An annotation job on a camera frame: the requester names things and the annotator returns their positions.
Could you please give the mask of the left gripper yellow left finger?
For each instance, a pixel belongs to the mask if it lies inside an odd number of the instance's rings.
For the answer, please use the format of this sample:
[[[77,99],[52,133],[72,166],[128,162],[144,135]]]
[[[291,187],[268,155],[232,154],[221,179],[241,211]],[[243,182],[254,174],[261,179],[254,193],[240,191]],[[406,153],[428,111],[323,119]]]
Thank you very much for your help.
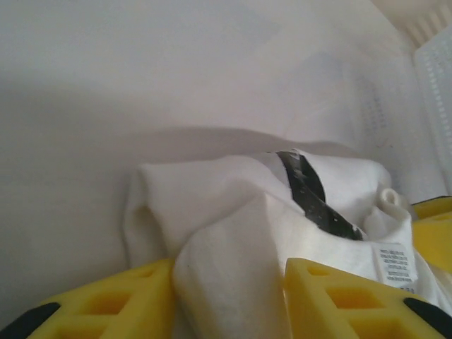
[[[10,339],[172,339],[174,261],[163,259],[54,295],[10,324]]]

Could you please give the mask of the white perforated plastic basket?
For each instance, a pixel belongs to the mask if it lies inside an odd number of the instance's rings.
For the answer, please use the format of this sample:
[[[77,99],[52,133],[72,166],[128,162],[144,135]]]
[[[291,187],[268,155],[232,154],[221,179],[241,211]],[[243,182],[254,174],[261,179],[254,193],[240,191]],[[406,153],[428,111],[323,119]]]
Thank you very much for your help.
[[[452,0],[373,0],[412,46],[425,123],[452,195]]]

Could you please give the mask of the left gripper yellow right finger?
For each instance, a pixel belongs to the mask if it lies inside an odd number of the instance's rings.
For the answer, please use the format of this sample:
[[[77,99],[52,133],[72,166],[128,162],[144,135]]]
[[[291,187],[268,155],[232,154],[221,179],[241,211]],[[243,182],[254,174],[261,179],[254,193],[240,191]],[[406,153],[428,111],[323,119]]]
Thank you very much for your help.
[[[284,283],[292,339],[452,339],[452,316],[408,291],[303,258]]]

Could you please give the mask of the white t-shirt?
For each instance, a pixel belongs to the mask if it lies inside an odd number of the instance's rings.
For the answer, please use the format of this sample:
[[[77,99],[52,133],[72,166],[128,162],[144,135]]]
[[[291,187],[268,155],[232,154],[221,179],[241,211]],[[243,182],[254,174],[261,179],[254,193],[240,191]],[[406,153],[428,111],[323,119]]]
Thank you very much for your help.
[[[412,243],[412,214],[379,163],[300,150],[144,164],[124,214],[131,267],[170,257],[198,339],[292,339],[283,275],[303,258],[415,293],[448,293]]]

